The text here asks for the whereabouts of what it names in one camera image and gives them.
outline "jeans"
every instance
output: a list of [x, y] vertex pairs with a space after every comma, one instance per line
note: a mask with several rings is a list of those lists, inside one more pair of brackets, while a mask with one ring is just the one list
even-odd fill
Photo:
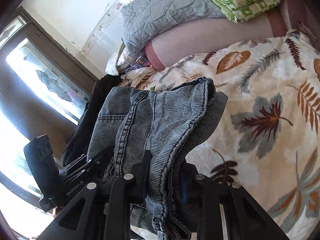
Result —
[[132, 225], [160, 240], [191, 238], [197, 230], [198, 206], [182, 201], [180, 166], [188, 152], [212, 135], [227, 100], [205, 77], [160, 93], [132, 87], [110, 91], [93, 130], [88, 159], [115, 145], [104, 177], [113, 182], [141, 162], [145, 150], [151, 151], [148, 195], [144, 204], [132, 205]]

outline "wall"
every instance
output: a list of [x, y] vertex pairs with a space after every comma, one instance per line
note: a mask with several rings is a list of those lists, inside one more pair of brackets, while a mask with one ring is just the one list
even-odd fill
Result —
[[97, 77], [103, 71], [81, 55], [107, 8], [117, 0], [23, 0], [25, 10]]

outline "brown leaf print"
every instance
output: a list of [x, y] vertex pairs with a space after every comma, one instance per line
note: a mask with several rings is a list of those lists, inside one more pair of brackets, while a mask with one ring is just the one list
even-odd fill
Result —
[[297, 65], [297, 67], [301, 68], [302, 70], [306, 70], [303, 66], [302, 63], [300, 61], [300, 52], [299, 52], [299, 48], [298, 46], [294, 43], [293, 40], [287, 38], [285, 40], [285, 43], [288, 44], [289, 46], [289, 50], [290, 53], [294, 59], [295, 64]]
[[219, 62], [217, 67], [217, 74], [230, 70], [240, 64], [244, 63], [251, 55], [251, 52], [246, 50], [243, 52], [230, 52], [225, 55], [223, 59]]
[[315, 72], [317, 73], [318, 80], [320, 82], [320, 59], [316, 58], [313, 61], [313, 66], [315, 68]]
[[288, 233], [295, 223], [299, 220], [304, 210], [306, 210], [305, 216], [318, 217], [319, 216], [319, 180], [320, 180], [320, 169], [313, 172], [316, 166], [318, 158], [317, 148], [311, 154], [308, 162], [302, 174], [298, 174], [298, 152], [296, 152], [296, 177], [297, 186], [282, 196], [278, 202], [268, 210], [268, 214], [274, 219], [277, 216], [282, 215], [291, 205], [295, 199], [294, 206], [286, 218], [283, 220], [281, 229]]
[[209, 59], [216, 53], [217, 53], [216, 51], [209, 52], [202, 60], [202, 63], [205, 65], [208, 65]]
[[212, 169], [212, 171], [210, 172], [213, 173], [211, 179], [214, 182], [224, 185], [228, 185], [228, 183], [234, 182], [235, 180], [231, 176], [238, 175], [238, 172], [233, 169], [233, 167], [237, 166], [238, 163], [235, 161], [225, 161], [223, 156], [217, 150], [212, 150], [222, 158], [223, 164], [220, 164]]
[[203, 76], [202, 73], [197, 73], [197, 74], [192, 75], [189, 78], [188, 77], [184, 77], [184, 76], [182, 76], [182, 78], [185, 78], [187, 80], [186, 82], [189, 82], [189, 81], [195, 80], [195, 79], [197, 79], [199, 77], [202, 77], [202, 76]]
[[279, 125], [287, 126], [293, 124], [285, 117], [281, 116], [283, 100], [280, 93], [272, 97], [269, 101], [266, 98], [257, 96], [252, 112], [239, 112], [231, 114], [231, 122], [235, 130], [243, 133], [239, 141], [238, 153], [247, 153], [257, 148], [256, 155], [259, 159], [269, 153], [280, 132]]
[[281, 102], [278, 103], [276, 101], [275, 104], [271, 104], [269, 107], [269, 111], [265, 110], [264, 107], [260, 110], [260, 113], [262, 116], [257, 117], [251, 117], [250, 119], [244, 118], [244, 120], [241, 120], [241, 124], [243, 127], [255, 127], [255, 130], [252, 132], [252, 136], [254, 136], [255, 140], [262, 132], [264, 134], [268, 133], [268, 140], [270, 139], [270, 135], [273, 131], [273, 138], [276, 137], [276, 131], [279, 126], [279, 119], [284, 119], [287, 122], [289, 122], [290, 125], [293, 126], [293, 124], [286, 118], [281, 117]]
[[173, 89], [173, 85], [172, 85], [172, 84], [169, 85], [169, 86], [167, 86], [167, 87], [164, 88], [164, 89], [159, 90], [159, 92], [170, 91], [171, 89]]
[[298, 107], [301, 104], [301, 114], [305, 116], [306, 123], [309, 119], [311, 130], [313, 131], [314, 126], [316, 128], [316, 133], [318, 134], [318, 122], [320, 121], [320, 97], [317, 92], [313, 93], [315, 87], [311, 86], [310, 83], [307, 84], [307, 82], [304, 82], [299, 88], [295, 86], [288, 87], [292, 87], [298, 91], [297, 103]]
[[260, 43], [271, 43], [269, 39], [255, 39], [255, 40], [247, 40], [247, 41], [242, 41], [239, 43], [238, 47], [242, 47], [243, 45], [249, 44], [249, 48], [253, 48], [255, 46], [258, 46]]
[[219, 85], [217, 85], [216, 86], [216, 88], [220, 88], [220, 87], [223, 87], [223, 86], [225, 86], [227, 83], [222, 83], [222, 84], [219, 84]]
[[148, 85], [150, 85], [152, 83], [152, 81], [150, 81], [149, 79], [155, 74], [157, 73], [156, 70], [153, 70], [143, 76], [139, 76], [140, 80], [139, 82], [134, 86], [136, 89], [145, 89]]

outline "bedspread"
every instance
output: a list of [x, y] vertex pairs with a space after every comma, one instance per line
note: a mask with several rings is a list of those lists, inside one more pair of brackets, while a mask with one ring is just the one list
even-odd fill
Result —
[[319, 52], [290, 31], [191, 55], [161, 72], [141, 68], [122, 85], [162, 92], [200, 76], [229, 99], [215, 133], [187, 162], [218, 183], [239, 181], [290, 239], [307, 239], [320, 208]]

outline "quilted fabric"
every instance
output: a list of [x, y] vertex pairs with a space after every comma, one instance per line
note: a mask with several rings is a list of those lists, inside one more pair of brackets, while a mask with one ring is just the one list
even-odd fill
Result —
[[124, 44], [130, 64], [157, 34], [173, 26], [201, 18], [224, 17], [211, 0], [135, 0], [121, 9]]

